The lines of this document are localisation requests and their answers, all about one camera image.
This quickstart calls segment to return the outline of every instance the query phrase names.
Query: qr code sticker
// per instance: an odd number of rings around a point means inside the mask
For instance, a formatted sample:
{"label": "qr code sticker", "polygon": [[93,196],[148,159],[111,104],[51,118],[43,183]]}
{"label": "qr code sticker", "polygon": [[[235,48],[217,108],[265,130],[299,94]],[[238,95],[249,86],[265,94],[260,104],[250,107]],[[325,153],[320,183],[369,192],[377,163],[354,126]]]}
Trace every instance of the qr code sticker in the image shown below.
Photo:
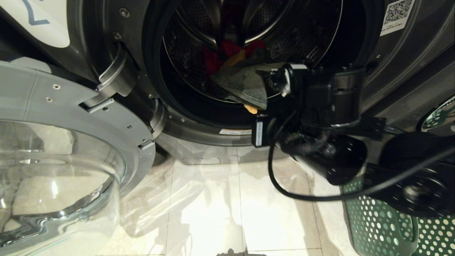
{"label": "qr code sticker", "polygon": [[403,0],[401,2],[389,5],[385,15],[384,25],[390,22],[406,18],[411,9],[413,0]]}

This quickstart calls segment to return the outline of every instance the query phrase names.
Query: green laundry basket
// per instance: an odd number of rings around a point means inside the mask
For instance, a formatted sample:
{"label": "green laundry basket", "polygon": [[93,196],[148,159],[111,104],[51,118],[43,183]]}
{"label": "green laundry basket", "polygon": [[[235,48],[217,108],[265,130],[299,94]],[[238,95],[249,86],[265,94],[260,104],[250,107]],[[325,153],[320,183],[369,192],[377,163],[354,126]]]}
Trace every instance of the green laundry basket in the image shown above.
{"label": "green laundry basket", "polygon": [[[362,189],[362,184],[358,177],[343,192]],[[415,218],[367,196],[345,205],[354,249],[361,256],[455,255],[455,216]]]}

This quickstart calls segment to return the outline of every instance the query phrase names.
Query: perforated basket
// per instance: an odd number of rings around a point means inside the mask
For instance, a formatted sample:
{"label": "perforated basket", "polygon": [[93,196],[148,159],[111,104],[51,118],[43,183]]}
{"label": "perforated basket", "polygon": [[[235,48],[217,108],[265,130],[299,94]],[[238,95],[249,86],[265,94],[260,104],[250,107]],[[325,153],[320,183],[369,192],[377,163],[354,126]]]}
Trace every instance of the perforated basket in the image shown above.
{"label": "perforated basket", "polygon": [[[343,186],[349,193],[362,188],[357,178]],[[385,202],[364,196],[346,201],[354,249],[361,256],[453,256],[455,217],[420,219]]]}

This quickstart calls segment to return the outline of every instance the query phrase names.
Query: screw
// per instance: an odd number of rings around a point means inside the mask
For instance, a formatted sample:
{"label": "screw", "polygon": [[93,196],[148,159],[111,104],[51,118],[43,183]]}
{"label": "screw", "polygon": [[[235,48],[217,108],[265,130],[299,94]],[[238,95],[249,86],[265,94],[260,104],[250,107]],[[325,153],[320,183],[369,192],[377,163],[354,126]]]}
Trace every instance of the screw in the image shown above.
{"label": "screw", "polygon": [[120,35],[119,32],[114,32],[114,33],[112,33],[112,34],[114,35],[114,39],[115,39],[115,40],[120,40],[120,39],[121,39],[121,35]]}
{"label": "screw", "polygon": [[128,11],[127,8],[125,7],[122,7],[119,9],[119,12],[120,12],[120,15],[123,17],[123,18],[129,18],[130,17],[130,11]]}

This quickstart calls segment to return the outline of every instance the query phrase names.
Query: white label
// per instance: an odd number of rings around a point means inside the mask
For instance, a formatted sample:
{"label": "white label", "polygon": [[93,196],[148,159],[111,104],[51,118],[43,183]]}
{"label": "white label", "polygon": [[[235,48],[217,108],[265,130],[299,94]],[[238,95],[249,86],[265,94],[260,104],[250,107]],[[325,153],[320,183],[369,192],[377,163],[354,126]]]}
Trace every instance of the white label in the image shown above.
{"label": "white label", "polygon": [[404,29],[408,21],[409,13],[415,0],[400,0],[387,6],[384,22],[382,23],[381,35]]}
{"label": "white label", "polygon": [[41,42],[57,48],[70,45],[66,0],[0,0],[0,6]]}
{"label": "white label", "polygon": [[224,134],[224,135],[251,135],[251,130],[221,129],[220,134]]}
{"label": "white label", "polygon": [[262,146],[262,128],[263,128],[263,123],[257,122],[256,123],[256,147]]}

